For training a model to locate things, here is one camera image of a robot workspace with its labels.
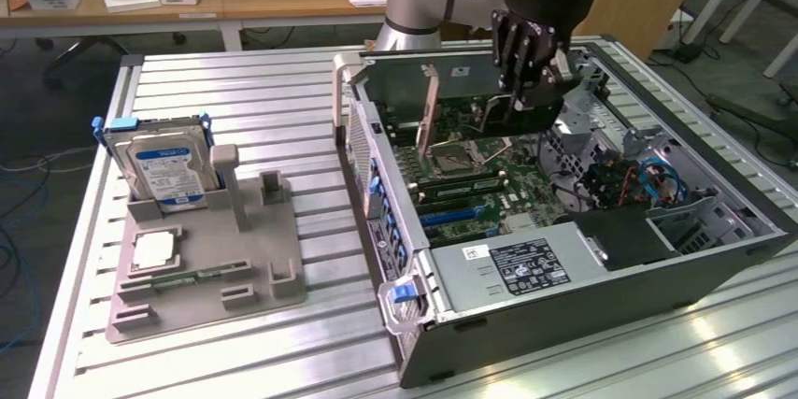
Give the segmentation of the green GPU card black shroud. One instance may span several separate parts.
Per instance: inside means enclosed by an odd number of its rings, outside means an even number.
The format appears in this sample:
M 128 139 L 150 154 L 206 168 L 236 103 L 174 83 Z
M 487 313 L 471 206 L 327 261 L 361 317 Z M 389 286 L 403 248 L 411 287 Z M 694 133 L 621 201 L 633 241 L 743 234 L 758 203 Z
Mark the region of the green GPU card black shroud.
M 515 108 L 511 95 L 505 93 L 443 98 L 442 76 L 435 66 L 425 64 L 422 68 L 429 84 L 415 146 L 419 156 L 427 156 L 435 144 L 525 135 L 553 126 L 563 97 L 547 106 L 523 110 Z

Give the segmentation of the black expansion slot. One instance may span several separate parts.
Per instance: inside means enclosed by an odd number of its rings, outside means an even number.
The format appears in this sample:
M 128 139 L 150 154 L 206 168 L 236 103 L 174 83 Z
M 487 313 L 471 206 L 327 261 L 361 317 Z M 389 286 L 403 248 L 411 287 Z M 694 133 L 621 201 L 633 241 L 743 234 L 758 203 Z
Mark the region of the black expansion slot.
M 457 211 L 469 208 L 471 208 L 471 204 L 467 201 L 453 201 L 447 203 L 441 202 L 419 205 L 415 208 L 415 211 L 419 216 L 425 216 L 429 214 L 447 213 L 450 211 Z

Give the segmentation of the blue expansion slot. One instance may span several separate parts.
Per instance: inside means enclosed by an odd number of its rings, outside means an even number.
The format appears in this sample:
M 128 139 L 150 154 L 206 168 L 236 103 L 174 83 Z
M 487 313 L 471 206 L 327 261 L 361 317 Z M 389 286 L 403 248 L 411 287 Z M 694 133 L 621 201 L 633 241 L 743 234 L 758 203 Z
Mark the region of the blue expansion slot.
M 425 215 L 419 218 L 423 227 L 433 227 L 457 221 L 475 220 L 482 217 L 485 213 L 483 207 L 473 207 L 467 209 L 442 212 L 431 215 Z

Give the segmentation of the metal disk bay cage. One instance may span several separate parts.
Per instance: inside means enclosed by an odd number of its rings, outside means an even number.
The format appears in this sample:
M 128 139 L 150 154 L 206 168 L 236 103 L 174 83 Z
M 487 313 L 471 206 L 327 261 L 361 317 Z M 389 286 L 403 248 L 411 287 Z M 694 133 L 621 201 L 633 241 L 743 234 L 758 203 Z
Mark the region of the metal disk bay cage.
M 587 50 L 571 50 L 569 57 L 574 60 L 581 82 L 563 97 L 550 144 L 561 154 L 563 164 L 581 173 L 607 150 L 622 152 L 627 126 L 610 108 L 610 75 L 601 67 L 597 55 Z

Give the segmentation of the metal socket cover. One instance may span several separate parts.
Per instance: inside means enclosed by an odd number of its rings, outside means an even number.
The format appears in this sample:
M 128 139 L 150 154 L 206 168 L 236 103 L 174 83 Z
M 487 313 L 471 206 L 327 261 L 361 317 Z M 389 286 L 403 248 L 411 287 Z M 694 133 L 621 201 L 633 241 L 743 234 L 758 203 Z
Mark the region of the metal socket cover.
M 477 140 L 477 147 L 479 152 L 483 155 L 483 158 L 489 160 L 495 153 L 503 154 L 506 152 L 506 147 L 513 146 L 515 143 L 515 137 L 490 137 L 485 139 Z

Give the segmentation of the black floor box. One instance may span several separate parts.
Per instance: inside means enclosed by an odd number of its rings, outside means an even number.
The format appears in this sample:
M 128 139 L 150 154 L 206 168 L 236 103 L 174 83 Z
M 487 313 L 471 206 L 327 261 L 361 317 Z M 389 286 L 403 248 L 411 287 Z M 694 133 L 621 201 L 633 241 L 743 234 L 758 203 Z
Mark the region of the black floor box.
M 670 51 L 671 58 L 682 63 L 689 64 L 703 54 L 703 47 L 694 43 L 681 43 Z

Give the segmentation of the green motherboard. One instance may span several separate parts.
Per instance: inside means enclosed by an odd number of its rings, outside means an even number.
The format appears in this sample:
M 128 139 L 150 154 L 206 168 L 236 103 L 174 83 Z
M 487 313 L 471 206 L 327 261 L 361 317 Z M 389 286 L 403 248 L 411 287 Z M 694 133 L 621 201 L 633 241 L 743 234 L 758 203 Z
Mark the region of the green motherboard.
M 469 181 L 485 178 L 503 178 L 505 191 L 499 195 L 501 203 L 486 207 L 479 219 L 457 221 L 454 223 L 423 227 L 429 246 L 439 248 L 457 243 L 477 240 L 483 237 L 511 234 L 506 228 L 505 218 L 515 214 L 529 214 L 538 222 L 538 227 L 553 225 L 567 212 L 579 205 L 577 199 L 565 202 L 558 197 L 558 190 L 545 174 L 538 161 L 538 137 L 535 135 L 515 135 L 515 143 L 507 146 L 503 154 L 495 153 L 486 160 L 477 147 L 477 140 L 465 140 L 469 153 L 478 169 L 473 174 L 446 178 L 433 178 L 429 173 L 426 156 L 419 156 L 415 147 L 399 147 L 397 137 L 389 128 L 390 119 L 399 119 L 393 107 L 379 107 L 381 120 L 389 132 L 394 160 L 399 174 L 409 191 L 413 208 L 418 203 L 419 188 L 450 182 Z

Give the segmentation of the CPU socket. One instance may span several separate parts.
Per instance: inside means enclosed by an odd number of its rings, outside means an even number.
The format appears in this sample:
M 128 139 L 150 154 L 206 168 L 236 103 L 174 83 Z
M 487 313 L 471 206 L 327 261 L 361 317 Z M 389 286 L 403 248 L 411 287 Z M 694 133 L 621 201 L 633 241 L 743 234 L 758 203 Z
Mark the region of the CPU socket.
M 433 145 L 427 151 L 426 161 L 433 178 L 473 174 L 478 169 L 465 142 Z

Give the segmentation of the green RAM stick with sticker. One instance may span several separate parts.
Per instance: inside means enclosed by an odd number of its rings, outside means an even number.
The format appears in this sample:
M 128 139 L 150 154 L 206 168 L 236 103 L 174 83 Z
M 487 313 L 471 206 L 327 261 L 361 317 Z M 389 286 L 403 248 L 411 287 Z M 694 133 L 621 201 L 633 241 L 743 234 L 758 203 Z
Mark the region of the green RAM stick with sticker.
M 485 178 L 426 186 L 425 188 L 419 188 L 419 193 L 426 198 L 445 198 L 474 192 L 495 192 L 497 190 L 501 191 L 503 187 L 503 178 Z

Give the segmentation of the silver chipset heatsink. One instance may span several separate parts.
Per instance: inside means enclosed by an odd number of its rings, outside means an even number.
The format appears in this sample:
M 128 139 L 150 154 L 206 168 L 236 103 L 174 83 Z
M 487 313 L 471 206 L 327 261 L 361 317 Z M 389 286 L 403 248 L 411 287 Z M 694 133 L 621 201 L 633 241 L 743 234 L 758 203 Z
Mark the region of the silver chipset heatsink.
M 510 233 L 525 232 L 538 228 L 538 222 L 529 214 L 507 216 L 503 221 Z

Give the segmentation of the grey power supply unit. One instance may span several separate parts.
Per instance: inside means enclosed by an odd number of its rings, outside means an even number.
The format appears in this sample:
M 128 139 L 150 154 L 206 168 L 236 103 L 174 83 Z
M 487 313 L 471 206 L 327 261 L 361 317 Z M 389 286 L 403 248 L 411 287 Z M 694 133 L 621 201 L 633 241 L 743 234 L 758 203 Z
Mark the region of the grey power supply unit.
M 607 275 L 573 222 L 441 247 L 431 257 L 457 312 L 542 297 Z

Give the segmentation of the open black PC case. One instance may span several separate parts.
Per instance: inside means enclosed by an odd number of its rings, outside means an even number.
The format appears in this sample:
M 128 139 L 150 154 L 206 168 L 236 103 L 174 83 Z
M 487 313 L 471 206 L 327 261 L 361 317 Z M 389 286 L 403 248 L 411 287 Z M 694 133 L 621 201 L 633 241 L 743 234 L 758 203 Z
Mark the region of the open black PC case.
M 399 384 L 426 385 L 633 321 L 694 305 L 798 241 L 764 165 L 650 67 L 614 41 L 581 40 L 610 75 L 609 104 L 627 131 L 581 173 L 537 133 L 539 165 L 607 275 L 542 297 L 453 310 L 394 160 L 379 107 L 421 121 L 433 64 L 441 96 L 501 93 L 487 46 L 350 51 L 334 57 L 335 140 Z

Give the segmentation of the grey parts rack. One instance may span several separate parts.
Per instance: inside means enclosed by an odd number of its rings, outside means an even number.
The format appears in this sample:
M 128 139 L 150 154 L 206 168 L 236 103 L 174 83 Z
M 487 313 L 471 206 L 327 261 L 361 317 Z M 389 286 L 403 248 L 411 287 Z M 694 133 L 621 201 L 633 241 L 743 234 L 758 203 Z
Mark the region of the grey parts rack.
M 211 148 L 211 166 L 224 187 L 207 206 L 156 214 L 151 201 L 128 204 L 116 281 L 104 336 L 122 344 L 295 306 L 307 300 L 291 184 L 276 170 L 238 179 L 238 146 Z M 170 232 L 174 256 L 163 266 L 132 264 L 140 235 Z M 219 265 L 222 278 L 156 290 L 152 278 Z

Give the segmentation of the silver CPU chip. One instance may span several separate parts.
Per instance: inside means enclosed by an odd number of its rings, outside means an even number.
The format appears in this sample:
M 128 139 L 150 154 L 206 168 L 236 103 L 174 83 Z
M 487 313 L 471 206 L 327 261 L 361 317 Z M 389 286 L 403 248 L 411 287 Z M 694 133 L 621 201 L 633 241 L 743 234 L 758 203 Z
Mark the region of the silver CPU chip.
M 134 249 L 132 264 L 138 269 L 167 264 L 174 256 L 175 236 L 170 232 L 140 235 Z

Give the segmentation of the hard disk with blue bracket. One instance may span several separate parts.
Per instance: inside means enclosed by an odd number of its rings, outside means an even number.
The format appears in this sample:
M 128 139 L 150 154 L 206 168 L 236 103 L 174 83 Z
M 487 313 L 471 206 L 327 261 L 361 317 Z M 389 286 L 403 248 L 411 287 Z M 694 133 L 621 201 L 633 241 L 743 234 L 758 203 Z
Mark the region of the hard disk with blue bracket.
M 111 121 L 95 117 L 91 128 L 135 200 L 155 201 L 164 213 L 207 206 L 206 194 L 219 189 L 210 161 L 214 138 L 208 115 L 159 120 L 126 116 Z

